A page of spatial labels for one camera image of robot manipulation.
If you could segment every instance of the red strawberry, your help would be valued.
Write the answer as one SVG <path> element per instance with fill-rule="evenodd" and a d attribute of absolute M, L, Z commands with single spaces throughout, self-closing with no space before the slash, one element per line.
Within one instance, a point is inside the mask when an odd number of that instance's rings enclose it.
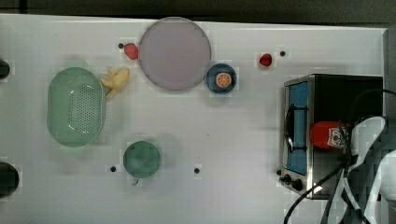
<path fill-rule="evenodd" d="M 125 52 L 126 56 L 128 56 L 128 58 L 130 58 L 131 60 L 137 59 L 137 56 L 139 55 L 139 51 L 135 44 L 125 45 L 124 52 Z"/>

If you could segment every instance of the blue bowl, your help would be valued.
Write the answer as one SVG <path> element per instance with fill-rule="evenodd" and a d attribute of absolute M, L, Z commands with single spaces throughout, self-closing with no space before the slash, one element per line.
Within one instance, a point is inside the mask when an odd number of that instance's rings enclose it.
<path fill-rule="evenodd" d="M 231 75 L 231 85 L 227 88 L 220 88 L 216 85 L 216 75 L 219 73 L 228 73 Z M 225 63 L 217 63 L 209 68 L 206 73 L 205 82 L 207 87 L 217 94 L 225 94 L 233 90 L 236 85 L 236 73 L 230 65 Z"/>

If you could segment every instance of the green cup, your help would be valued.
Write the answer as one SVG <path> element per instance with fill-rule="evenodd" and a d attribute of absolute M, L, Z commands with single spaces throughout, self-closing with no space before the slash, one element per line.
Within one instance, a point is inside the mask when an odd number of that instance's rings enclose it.
<path fill-rule="evenodd" d="M 136 185 L 139 179 L 154 175 L 160 168 L 161 155 L 154 145 L 146 141 L 139 141 L 131 144 L 124 153 L 123 165 L 130 174 Z"/>

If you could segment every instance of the white tabletop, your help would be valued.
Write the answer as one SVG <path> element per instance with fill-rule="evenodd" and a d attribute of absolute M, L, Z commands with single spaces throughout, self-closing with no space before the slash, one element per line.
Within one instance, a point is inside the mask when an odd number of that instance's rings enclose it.
<path fill-rule="evenodd" d="M 21 172 L 16 194 L 0 202 L 0 223 L 282 223 L 298 198 L 276 176 L 283 83 L 384 73 L 383 29 L 197 22 L 213 63 L 237 72 L 237 88 L 218 97 L 203 82 L 173 93 L 118 49 L 154 22 L 0 15 L 0 57 L 12 66 L 0 82 L 0 160 Z M 268 69 L 258 65 L 264 52 L 273 55 Z M 86 60 L 97 76 L 107 66 L 134 76 L 106 105 L 99 137 L 77 149 L 60 146 L 46 124 L 48 85 L 67 59 Z M 163 162 L 133 187 L 120 158 L 142 139 L 156 142 Z M 319 223 L 325 203 L 302 201 L 292 223 Z"/>

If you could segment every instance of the green plastic basket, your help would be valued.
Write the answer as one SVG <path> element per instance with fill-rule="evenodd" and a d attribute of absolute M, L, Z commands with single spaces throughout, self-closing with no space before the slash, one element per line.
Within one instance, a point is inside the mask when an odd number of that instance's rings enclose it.
<path fill-rule="evenodd" d="M 87 69 L 66 68 L 49 84 L 47 125 L 61 145 L 89 144 L 101 132 L 105 112 L 102 84 Z"/>

